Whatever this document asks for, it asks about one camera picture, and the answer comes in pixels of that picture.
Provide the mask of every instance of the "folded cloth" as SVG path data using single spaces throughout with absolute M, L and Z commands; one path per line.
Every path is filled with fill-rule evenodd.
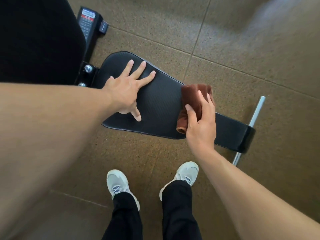
M 180 111 L 178 121 L 177 121 L 177 131 L 186 134 L 188 128 L 188 114 L 186 110 L 186 104 L 189 104 L 195 113 L 197 114 L 197 120 L 201 120 L 202 117 L 202 106 L 199 98 L 198 91 L 201 91 L 202 96 L 208 102 L 207 93 L 210 95 L 210 99 L 214 104 L 212 97 L 212 87 L 206 84 L 191 84 L 184 85 L 181 87 L 182 95 L 182 110 Z

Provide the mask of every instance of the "white sneaker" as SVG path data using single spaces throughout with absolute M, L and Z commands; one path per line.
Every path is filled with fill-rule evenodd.
M 184 164 L 182 164 L 178 170 L 177 170 L 177 174 L 174 176 L 174 179 L 172 181 L 170 181 L 169 183 L 167 183 L 161 190 L 160 190 L 160 200 L 162 201 L 162 193 L 163 190 L 173 181 L 175 180 L 182 180 L 187 182 L 190 186 L 192 186 L 198 176 L 198 172 L 199 172 L 199 166 L 193 162 L 193 161 L 189 161 L 189 162 L 185 162 Z
M 134 194 L 131 193 L 129 189 L 128 179 L 123 172 L 117 169 L 109 171 L 106 176 L 106 184 L 108 185 L 108 189 L 112 196 L 112 200 L 116 194 L 121 192 L 127 192 L 134 197 L 134 200 L 136 201 L 138 207 L 138 211 L 140 211 L 140 203 L 138 202 Z

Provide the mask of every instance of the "fingernail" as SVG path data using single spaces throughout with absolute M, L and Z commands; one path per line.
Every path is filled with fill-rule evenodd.
M 191 106 L 189 104 L 186 104 L 186 110 L 189 111 L 191 109 L 192 109 Z

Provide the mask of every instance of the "silver bolt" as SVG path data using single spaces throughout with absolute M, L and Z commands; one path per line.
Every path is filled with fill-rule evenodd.
M 86 66 L 84 67 L 84 70 L 85 70 L 86 73 L 90 73 L 90 72 L 92 72 L 93 68 L 92 68 L 92 66 L 90 66 L 90 65 L 86 65 Z

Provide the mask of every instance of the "silver metal rod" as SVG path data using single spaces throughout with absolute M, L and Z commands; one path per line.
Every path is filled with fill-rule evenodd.
M 254 126 L 265 100 L 266 100 L 265 96 L 260 97 L 258 104 L 256 106 L 256 109 L 254 110 L 254 113 L 253 113 L 252 118 L 250 120 L 249 126 L 251 126 L 251 127 Z M 234 159 L 233 159 L 232 165 L 237 166 L 238 162 L 240 160 L 240 157 L 241 157 L 241 153 L 237 152 Z

